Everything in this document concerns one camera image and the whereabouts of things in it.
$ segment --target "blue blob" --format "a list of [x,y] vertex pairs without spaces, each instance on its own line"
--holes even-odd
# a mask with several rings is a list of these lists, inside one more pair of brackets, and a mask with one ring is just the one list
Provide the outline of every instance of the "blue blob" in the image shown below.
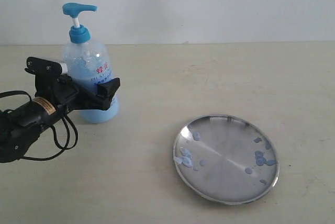
[[263,159],[257,159],[256,160],[256,165],[258,165],[258,166],[264,165],[264,160]]
[[254,140],[255,143],[259,143],[259,142],[261,142],[261,141],[262,141],[262,139],[261,139],[260,137],[258,137],[258,138],[256,138],[256,139]]
[[261,151],[255,151],[255,155],[256,155],[256,156],[257,156],[257,155],[264,156],[264,153],[261,152]]
[[207,165],[207,161],[206,160],[200,160],[199,164],[201,166],[205,166],[205,165]]
[[268,160],[265,164],[267,164],[268,166],[271,166],[271,165],[274,165],[276,163],[277,163],[276,160]]
[[264,186],[267,184],[267,182],[266,182],[265,180],[260,180],[260,182],[261,182],[262,184],[264,184]]
[[189,157],[182,156],[182,163],[186,167],[192,167],[193,166],[193,162]]
[[249,167],[247,167],[247,168],[245,169],[245,172],[248,173],[248,174],[252,174],[252,169],[249,168]]
[[179,150],[180,150],[182,156],[188,157],[190,159],[192,158],[191,152],[189,150],[187,150],[186,148],[180,147]]
[[268,150],[268,149],[270,149],[270,148],[271,148],[271,144],[270,144],[270,142],[267,141],[267,142],[266,142],[266,145],[265,145],[265,149]]
[[199,141],[200,140],[200,133],[199,132],[197,132],[197,131],[193,132],[192,136],[193,136],[193,139],[195,141]]
[[181,158],[176,157],[176,156],[173,157],[173,160],[174,160],[178,165],[180,165],[180,164],[183,162],[183,160],[182,160]]

